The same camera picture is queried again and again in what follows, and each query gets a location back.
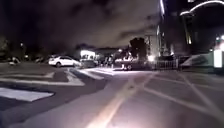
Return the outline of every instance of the white car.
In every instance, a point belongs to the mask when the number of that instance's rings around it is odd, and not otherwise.
[[[81,66],[81,63],[79,61],[76,61],[68,56],[58,56],[55,58],[50,58],[48,64],[56,67]]]

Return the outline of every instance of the tree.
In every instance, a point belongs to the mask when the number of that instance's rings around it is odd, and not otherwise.
[[[0,56],[7,57],[9,53],[9,42],[4,36],[0,36]]]
[[[8,50],[8,40],[1,36],[0,37],[0,51],[7,51]]]
[[[138,57],[139,60],[144,61],[147,58],[147,44],[144,38],[134,38],[130,41],[131,54],[134,58]]]

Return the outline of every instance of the road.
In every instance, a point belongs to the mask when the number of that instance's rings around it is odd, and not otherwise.
[[[54,82],[66,83],[62,77],[67,74],[79,79],[72,81],[67,77],[67,83],[82,82],[83,85],[1,83],[4,88],[53,93],[34,101],[0,98],[2,127],[224,127],[224,79],[221,76],[179,71],[123,72],[107,68],[52,68],[49,71],[55,72]],[[11,80],[21,76],[1,78]]]

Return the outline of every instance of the tall building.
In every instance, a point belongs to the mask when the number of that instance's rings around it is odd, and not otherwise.
[[[206,53],[213,47],[216,37],[224,34],[223,1],[163,0],[163,3],[162,45],[167,47],[168,53]],[[180,16],[181,12],[191,10]]]

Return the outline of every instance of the fence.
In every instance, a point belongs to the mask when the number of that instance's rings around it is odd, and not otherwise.
[[[172,70],[179,68],[178,60],[150,62],[149,65],[155,70]]]

